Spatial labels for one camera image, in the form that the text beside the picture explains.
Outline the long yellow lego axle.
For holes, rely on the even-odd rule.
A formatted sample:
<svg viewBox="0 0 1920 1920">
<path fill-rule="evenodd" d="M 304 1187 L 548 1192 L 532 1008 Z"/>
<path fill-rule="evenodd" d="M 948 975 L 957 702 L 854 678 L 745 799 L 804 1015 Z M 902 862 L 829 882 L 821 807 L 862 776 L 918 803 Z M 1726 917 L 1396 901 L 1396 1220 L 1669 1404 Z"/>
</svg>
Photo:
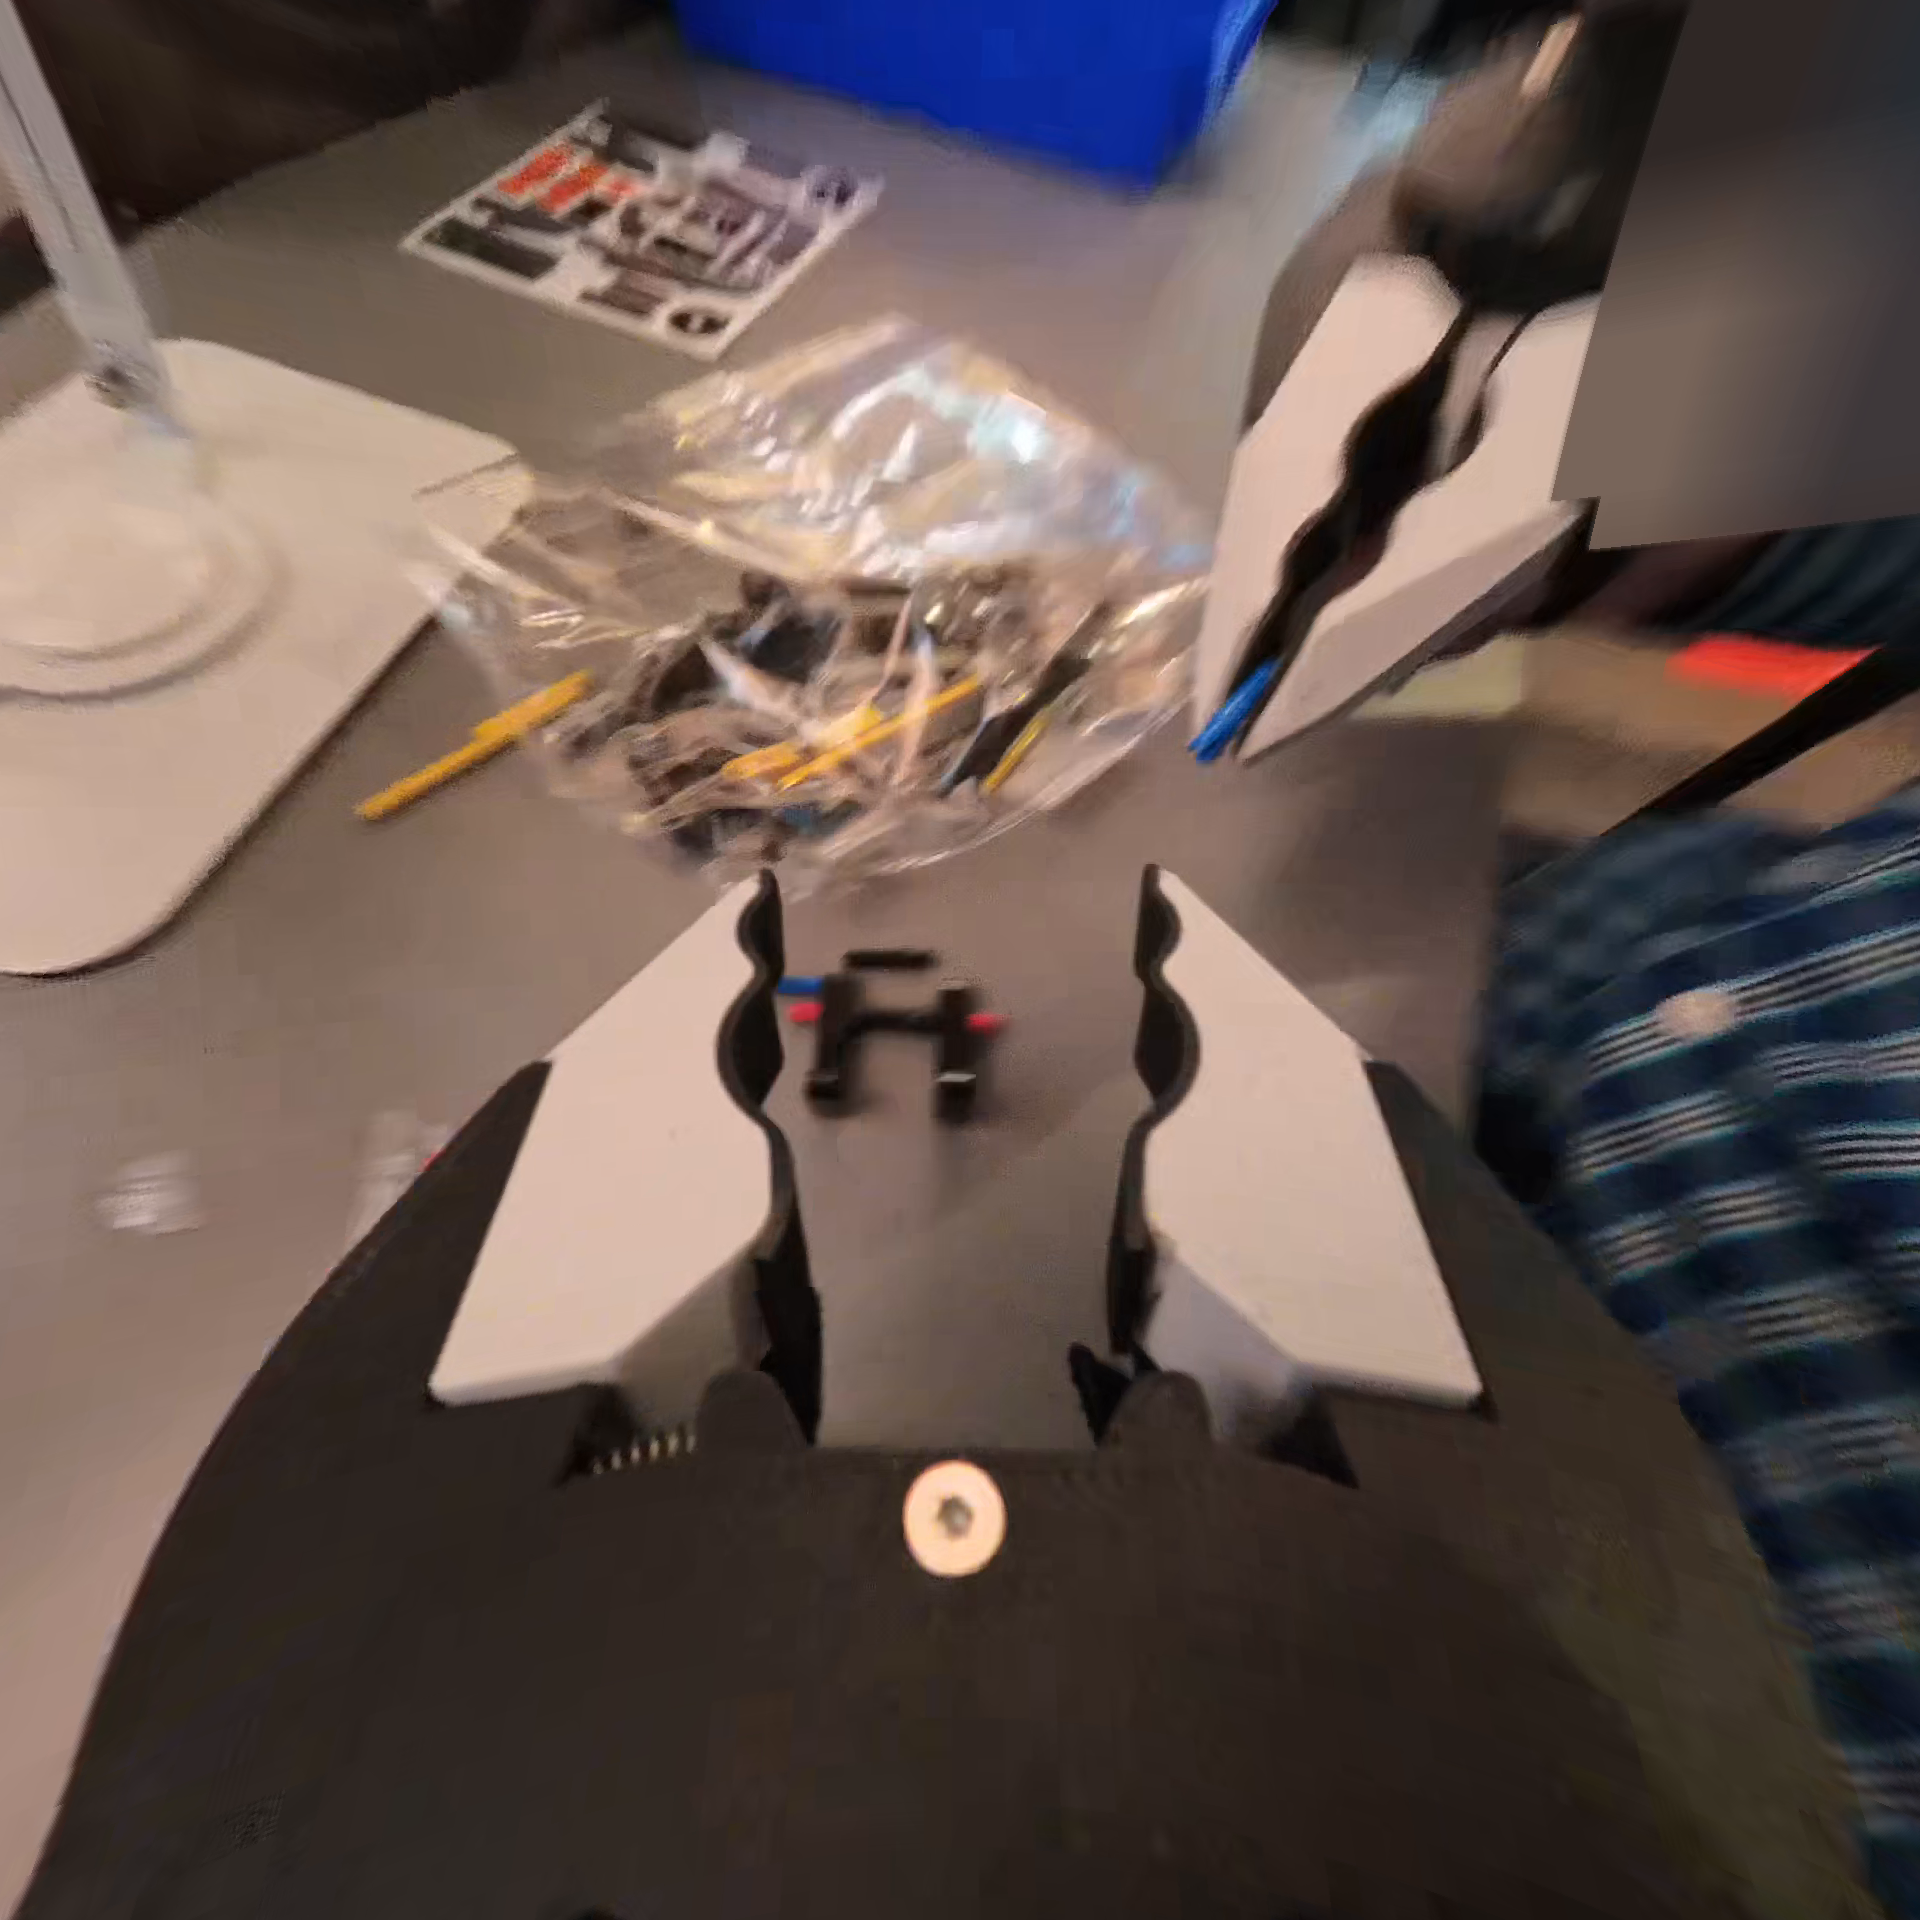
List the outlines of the long yellow lego axle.
<svg viewBox="0 0 1920 1920">
<path fill-rule="evenodd" d="M 874 749 L 880 743 L 893 740 L 902 734 L 921 734 L 926 723 L 959 707 L 983 691 L 977 675 L 954 678 L 938 692 L 929 692 L 901 710 L 880 716 L 871 709 L 856 709 L 850 719 L 829 727 L 825 743 L 810 749 L 776 746 L 738 755 L 722 766 L 722 779 L 730 782 L 773 782 L 776 791 L 788 791 L 816 776 L 828 776 L 848 766 L 856 755 Z"/>
</svg>

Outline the clear plastic scrap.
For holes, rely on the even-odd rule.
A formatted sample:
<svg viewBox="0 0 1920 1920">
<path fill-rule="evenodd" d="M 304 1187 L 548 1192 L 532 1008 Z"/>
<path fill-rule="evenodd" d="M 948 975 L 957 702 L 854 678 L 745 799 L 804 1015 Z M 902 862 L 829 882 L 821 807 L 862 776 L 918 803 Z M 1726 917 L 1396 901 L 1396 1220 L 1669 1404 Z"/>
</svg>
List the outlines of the clear plastic scrap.
<svg viewBox="0 0 1920 1920">
<path fill-rule="evenodd" d="M 204 1223 L 200 1181 L 185 1152 L 167 1150 L 120 1165 L 94 1213 L 108 1231 L 167 1238 Z"/>
</svg>

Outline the blue plaid shirt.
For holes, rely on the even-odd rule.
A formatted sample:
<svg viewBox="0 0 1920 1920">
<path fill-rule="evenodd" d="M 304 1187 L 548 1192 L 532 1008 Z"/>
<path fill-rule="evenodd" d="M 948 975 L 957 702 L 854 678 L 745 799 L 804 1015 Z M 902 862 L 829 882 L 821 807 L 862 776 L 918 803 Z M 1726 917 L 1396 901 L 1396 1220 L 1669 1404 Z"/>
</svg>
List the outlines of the blue plaid shirt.
<svg viewBox="0 0 1920 1920">
<path fill-rule="evenodd" d="M 1918 795 L 1626 822 L 1504 895 L 1479 1152 L 1671 1380 L 1918 1912 Z"/>
</svg>

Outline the clear bag of colourful pieces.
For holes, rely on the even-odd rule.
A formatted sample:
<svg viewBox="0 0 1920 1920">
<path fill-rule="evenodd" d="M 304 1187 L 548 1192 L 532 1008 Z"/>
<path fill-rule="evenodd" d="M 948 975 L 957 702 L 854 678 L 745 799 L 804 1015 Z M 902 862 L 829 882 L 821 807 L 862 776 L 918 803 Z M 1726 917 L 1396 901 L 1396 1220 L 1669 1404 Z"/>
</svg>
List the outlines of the clear bag of colourful pieces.
<svg viewBox="0 0 1920 1920">
<path fill-rule="evenodd" d="M 410 1110 L 373 1118 L 351 1189 L 349 1240 L 362 1238 L 444 1150 L 449 1128 Z"/>
</svg>

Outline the orange object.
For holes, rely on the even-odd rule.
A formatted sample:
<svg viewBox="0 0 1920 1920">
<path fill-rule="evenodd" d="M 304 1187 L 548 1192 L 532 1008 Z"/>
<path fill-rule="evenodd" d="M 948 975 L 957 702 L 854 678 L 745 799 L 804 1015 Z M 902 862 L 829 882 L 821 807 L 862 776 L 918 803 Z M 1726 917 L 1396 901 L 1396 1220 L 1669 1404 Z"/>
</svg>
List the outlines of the orange object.
<svg viewBox="0 0 1920 1920">
<path fill-rule="evenodd" d="M 1690 687 L 1799 704 L 1853 671 L 1865 659 L 1866 648 L 1710 634 L 1678 647 L 1666 661 L 1666 675 Z"/>
</svg>

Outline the yellow lego axle with connector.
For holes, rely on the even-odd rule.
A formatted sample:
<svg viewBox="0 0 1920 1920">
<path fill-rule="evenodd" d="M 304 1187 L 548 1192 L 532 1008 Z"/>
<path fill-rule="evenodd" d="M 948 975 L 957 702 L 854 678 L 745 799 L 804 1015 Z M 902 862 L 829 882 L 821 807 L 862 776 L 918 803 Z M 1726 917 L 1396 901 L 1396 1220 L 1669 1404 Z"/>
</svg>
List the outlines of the yellow lego axle with connector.
<svg viewBox="0 0 1920 1920">
<path fill-rule="evenodd" d="M 351 815 L 362 824 L 386 822 L 390 815 L 439 794 L 444 786 L 469 776 L 498 755 L 558 723 L 590 695 L 592 675 L 577 669 L 516 700 L 511 707 L 477 723 L 457 749 L 432 758 L 410 775 L 359 799 Z"/>
</svg>

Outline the clear bag of grey pieces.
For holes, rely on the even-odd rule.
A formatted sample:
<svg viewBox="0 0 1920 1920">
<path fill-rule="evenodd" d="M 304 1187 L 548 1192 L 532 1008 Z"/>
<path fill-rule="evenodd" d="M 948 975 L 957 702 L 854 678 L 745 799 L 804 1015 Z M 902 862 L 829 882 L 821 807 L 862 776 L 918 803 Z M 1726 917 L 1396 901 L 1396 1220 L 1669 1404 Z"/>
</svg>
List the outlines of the clear bag of grey pieces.
<svg viewBox="0 0 1920 1920">
<path fill-rule="evenodd" d="M 420 509 L 410 574 L 500 704 L 585 669 L 532 734 L 546 791 L 730 880 L 924 871 L 1076 799 L 1189 704 L 1209 527 L 1000 358 L 906 319 L 840 327 L 649 400 L 537 471 L 479 544 Z M 817 747 L 983 691 L 788 791 L 738 755 Z"/>
</svg>

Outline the blue lego pin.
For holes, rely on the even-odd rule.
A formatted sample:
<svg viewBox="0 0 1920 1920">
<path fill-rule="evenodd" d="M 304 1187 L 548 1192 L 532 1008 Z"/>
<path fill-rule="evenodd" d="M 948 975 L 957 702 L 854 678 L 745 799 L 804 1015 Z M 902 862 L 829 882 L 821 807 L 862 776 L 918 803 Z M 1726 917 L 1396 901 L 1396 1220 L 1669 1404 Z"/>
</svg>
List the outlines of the blue lego pin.
<svg viewBox="0 0 1920 1920">
<path fill-rule="evenodd" d="M 1232 752 L 1261 710 L 1277 677 L 1277 659 L 1266 659 L 1244 669 L 1218 709 L 1212 710 L 1212 717 L 1191 735 L 1189 755 L 1200 764 L 1213 764 Z"/>
</svg>

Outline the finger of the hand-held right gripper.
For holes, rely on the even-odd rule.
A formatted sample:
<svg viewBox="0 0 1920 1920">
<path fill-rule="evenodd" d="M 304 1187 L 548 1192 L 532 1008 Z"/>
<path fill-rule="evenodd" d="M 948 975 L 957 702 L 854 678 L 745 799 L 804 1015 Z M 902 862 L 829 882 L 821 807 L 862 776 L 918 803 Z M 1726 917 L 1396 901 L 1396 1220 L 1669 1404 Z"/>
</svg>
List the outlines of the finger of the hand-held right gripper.
<svg viewBox="0 0 1920 1920">
<path fill-rule="evenodd" d="M 1234 453 L 1192 655 L 1192 732 L 1244 669 L 1277 659 L 1268 704 L 1318 611 L 1373 564 L 1426 477 L 1463 328 L 1464 306 L 1442 280 L 1334 287 Z"/>
<path fill-rule="evenodd" d="M 1492 630 L 1589 516 L 1586 498 L 1553 495 L 1553 475 L 1598 306 L 1530 317 L 1463 309 L 1426 477 L 1388 524 L 1373 564 L 1312 619 L 1294 668 L 1239 739 L 1241 760 Z"/>
</svg>

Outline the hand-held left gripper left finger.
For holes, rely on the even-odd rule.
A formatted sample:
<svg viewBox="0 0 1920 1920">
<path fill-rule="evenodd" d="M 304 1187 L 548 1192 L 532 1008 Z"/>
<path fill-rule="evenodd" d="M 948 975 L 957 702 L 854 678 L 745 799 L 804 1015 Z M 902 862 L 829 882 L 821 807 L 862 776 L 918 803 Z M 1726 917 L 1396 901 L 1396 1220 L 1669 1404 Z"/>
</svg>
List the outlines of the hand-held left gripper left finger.
<svg viewBox="0 0 1920 1920">
<path fill-rule="evenodd" d="M 644 1432 L 709 1380 L 773 1378 L 822 1419 L 822 1302 L 798 1173 L 765 1110 L 783 1064 L 783 911 L 727 891 L 541 1061 L 429 1394 L 446 1407 L 602 1388 Z"/>
</svg>

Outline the black lego beam assembly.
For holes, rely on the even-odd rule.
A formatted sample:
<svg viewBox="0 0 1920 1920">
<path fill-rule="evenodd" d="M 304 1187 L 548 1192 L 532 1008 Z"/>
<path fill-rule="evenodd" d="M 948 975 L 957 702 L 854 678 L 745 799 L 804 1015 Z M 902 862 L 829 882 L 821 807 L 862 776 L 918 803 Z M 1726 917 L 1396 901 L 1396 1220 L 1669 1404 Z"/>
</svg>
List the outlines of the black lego beam assembly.
<svg viewBox="0 0 1920 1920">
<path fill-rule="evenodd" d="M 967 980 L 942 986 L 924 1003 L 869 995 L 863 974 L 840 970 L 781 975 L 776 996 L 792 1027 L 808 1032 L 802 1098 L 817 1116 L 853 1112 L 869 1045 L 913 1042 L 927 1053 L 929 1116 L 944 1126 L 974 1120 L 992 1045 L 1007 1015 Z"/>
</svg>

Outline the lego sticker sheet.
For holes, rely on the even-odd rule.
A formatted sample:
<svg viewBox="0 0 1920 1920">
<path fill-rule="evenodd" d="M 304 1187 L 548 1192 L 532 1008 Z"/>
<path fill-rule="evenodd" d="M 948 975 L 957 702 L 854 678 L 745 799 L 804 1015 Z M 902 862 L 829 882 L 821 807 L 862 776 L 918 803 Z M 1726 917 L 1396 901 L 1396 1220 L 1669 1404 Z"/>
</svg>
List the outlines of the lego sticker sheet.
<svg viewBox="0 0 1920 1920">
<path fill-rule="evenodd" d="M 597 100 L 405 232 L 425 266 L 716 360 L 880 206 L 885 180 Z"/>
</svg>

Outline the blue plastic bin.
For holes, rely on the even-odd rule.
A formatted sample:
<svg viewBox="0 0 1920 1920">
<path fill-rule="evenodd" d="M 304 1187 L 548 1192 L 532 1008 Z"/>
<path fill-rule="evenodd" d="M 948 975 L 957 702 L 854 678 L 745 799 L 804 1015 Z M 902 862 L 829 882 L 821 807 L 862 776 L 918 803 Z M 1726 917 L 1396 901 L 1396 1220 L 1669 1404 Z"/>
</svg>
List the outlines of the blue plastic bin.
<svg viewBox="0 0 1920 1920">
<path fill-rule="evenodd" d="M 678 2 L 710 61 L 1108 186 L 1158 186 L 1212 128 L 1270 2 Z"/>
</svg>

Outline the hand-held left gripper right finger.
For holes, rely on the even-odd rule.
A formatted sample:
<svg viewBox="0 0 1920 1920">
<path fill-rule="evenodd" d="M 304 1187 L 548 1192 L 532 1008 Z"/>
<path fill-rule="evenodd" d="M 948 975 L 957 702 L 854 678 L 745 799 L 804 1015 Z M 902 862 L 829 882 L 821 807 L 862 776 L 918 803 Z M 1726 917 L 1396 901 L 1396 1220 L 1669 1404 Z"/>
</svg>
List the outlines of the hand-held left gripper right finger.
<svg viewBox="0 0 1920 1920">
<path fill-rule="evenodd" d="M 1372 1055 L 1164 866 L 1134 963 L 1113 1354 L 1191 1378 L 1230 1442 L 1277 1442 L 1326 1394 L 1484 1410 Z"/>
</svg>

